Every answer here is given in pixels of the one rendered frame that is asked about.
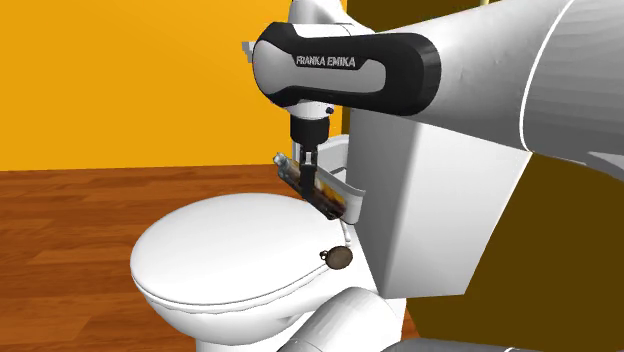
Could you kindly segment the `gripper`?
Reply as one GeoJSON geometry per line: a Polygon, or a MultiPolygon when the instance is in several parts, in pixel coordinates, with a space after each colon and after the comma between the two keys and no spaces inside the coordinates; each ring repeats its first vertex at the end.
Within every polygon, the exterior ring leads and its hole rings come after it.
{"type": "Polygon", "coordinates": [[[326,141],[326,118],[304,119],[290,116],[290,137],[300,144],[299,171],[301,195],[310,198],[314,194],[317,171],[317,146],[326,141]]]}

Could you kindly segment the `brown bottle with clear cap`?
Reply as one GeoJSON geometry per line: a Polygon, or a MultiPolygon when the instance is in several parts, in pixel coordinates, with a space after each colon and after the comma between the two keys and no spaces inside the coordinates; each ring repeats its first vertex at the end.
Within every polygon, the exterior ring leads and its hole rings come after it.
{"type": "MultiPolygon", "coordinates": [[[[273,158],[273,162],[277,166],[279,178],[302,197],[301,187],[299,185],[299,163],[288,158],[283,153],[277,153],[273,158]]],[[[317,171],[315,175],[314,194],[310,198],[302,198],[319,210],[327,219],[338,219],[346,211],[345,201],[342,196],[317,177],[317,171]]]]}

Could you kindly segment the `white toilet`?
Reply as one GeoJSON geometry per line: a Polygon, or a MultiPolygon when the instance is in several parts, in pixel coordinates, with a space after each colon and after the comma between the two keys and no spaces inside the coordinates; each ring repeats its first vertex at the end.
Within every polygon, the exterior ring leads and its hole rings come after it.
{"type": "Polygon", "coordinates": [[[390,352],[410,298],[461,295],[529,161],[527,151],[355,110],[346,169],[359,220],[240,193],[151,225],[130,259],[147,303],[196,352],[390,352]],[[319,253],[349,247],[330,269],[319,253]]]}

